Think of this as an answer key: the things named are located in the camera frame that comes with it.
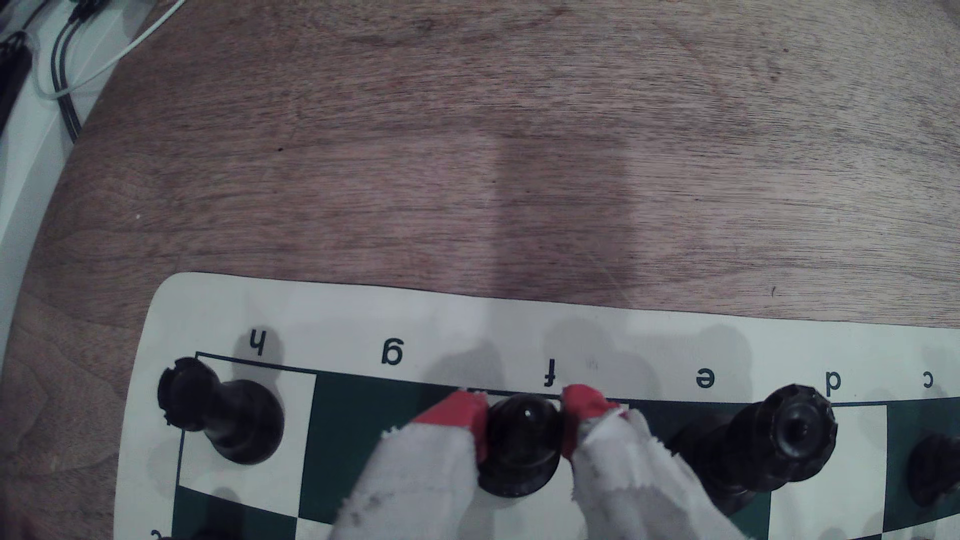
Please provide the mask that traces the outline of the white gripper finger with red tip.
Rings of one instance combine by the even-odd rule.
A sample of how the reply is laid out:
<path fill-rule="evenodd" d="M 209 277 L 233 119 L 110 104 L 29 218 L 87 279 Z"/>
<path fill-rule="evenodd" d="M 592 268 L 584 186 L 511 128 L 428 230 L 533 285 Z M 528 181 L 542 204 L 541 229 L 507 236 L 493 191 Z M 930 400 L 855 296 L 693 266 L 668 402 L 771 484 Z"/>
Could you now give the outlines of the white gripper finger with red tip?
<path fill-rule="evenodd" d="M 562 414 L 562 454 L 589 539 L 746 539 L 641 411 L 570 384 Z"/>
<path fill-rule="evenodd" d="M 331 539 L 454 539 L 486 460 L 490 405 L 456 390 L 381 434 Z"/>

